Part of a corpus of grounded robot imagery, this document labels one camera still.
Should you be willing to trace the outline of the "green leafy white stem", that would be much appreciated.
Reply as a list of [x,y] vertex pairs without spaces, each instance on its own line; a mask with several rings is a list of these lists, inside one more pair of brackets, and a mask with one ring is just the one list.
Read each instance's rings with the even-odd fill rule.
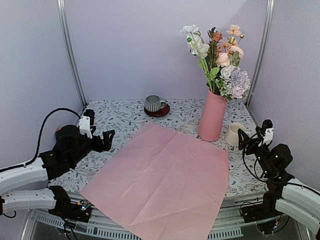
[[223,67],[215,80],[221,97],[226,100],[244,100],[249,94],[251,80],[245,70],[238,66]]

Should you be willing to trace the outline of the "pink wrapping paper sheet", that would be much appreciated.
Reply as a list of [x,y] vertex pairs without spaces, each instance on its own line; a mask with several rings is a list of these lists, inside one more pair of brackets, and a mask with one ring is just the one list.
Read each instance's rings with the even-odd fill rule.
[[180,131],[145,123],[80,194],[102,212],[138,199],[138,208],[164,201],[166,210],[220,207],[228,187],[228,152]]

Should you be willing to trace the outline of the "peach rose flower stem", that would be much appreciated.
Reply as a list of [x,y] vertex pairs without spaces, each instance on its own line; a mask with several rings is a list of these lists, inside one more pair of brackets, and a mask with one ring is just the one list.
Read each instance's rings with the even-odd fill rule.
[[223,68],[230,65],[238,67],[240,61],[244,58],[244,51],[236,45],[231,45],[226,49],[226,52],[220,52],[215,60],[217,67]]

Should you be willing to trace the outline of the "white peony flower stem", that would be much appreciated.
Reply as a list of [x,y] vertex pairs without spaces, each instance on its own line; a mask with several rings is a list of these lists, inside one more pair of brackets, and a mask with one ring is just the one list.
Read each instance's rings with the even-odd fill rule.
[[210,49],[210,45],[207,43],[198,43],[197,44],[197,53],[200,58],[205,59],[208,55],[208,51]]

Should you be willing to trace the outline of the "white blossom flower stem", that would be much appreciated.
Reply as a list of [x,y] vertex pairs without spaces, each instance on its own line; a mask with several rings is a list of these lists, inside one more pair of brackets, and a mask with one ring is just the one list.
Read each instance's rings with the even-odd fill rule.
[[198,56],[198,64],[204,72],[210,92],[214,94],[219,68],[214,63],[215,54],[212,52],[212,45],[205,43],[199,28],[195,24],[183,26],[180,33],[186,35],[189,52]]

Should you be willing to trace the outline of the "dusty orange rose stem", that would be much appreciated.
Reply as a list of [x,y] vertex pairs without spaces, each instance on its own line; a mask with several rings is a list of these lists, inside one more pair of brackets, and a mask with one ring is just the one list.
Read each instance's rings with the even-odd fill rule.
[[209,36],[209,69],[213,69],[216,66],[216,56],[217,56],[217,47],[220,40],[223,39],[223,35],[221,32],[216,30],[216,27],[211,28],[207,31]]

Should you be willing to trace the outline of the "peach blossom flower stem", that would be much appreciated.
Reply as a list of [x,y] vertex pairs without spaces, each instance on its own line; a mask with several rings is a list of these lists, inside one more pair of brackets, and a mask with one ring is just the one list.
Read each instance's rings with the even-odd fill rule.
[[232,46],[238,46],[238,43],[245,37],[238,24],[231,24],[226,33],[229,34],[227,42]]

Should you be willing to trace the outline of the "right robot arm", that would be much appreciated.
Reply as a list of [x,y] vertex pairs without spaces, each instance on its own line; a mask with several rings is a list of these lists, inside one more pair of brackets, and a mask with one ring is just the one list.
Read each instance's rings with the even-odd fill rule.
[[320,238],[320,192],[286,171],[293,156],[286,144],[280,143],[269,149],[274,129],[270,121],[256,127],[256,133],[249,137],[239,129],[238,148],[242,156],[254,155],[255,164],[260,165],[262,175],[255,171],[250,174],[259,182],[265,183],[267,192],[261,204],[242,206],[240,215],[245,223],[264,220],[285,214],[308,228],[316,239]]

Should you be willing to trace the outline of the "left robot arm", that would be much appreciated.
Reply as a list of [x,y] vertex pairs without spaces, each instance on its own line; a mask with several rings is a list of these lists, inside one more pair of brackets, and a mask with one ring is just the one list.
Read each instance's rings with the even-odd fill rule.
[[70,170],[91,151],[108,152],[112,147],[114,130],[95,136],[96,128],[82,130],[66,125],[55,132],[56,143],[52,150],[38,153],[34,160],[12,165],[0,171],[0,213],[17,210],[47,209],[49,214],[62,219],[87,217],[90,205],[81,200],[73,203],[61,186],[21,190],[36,182],[54,180]]

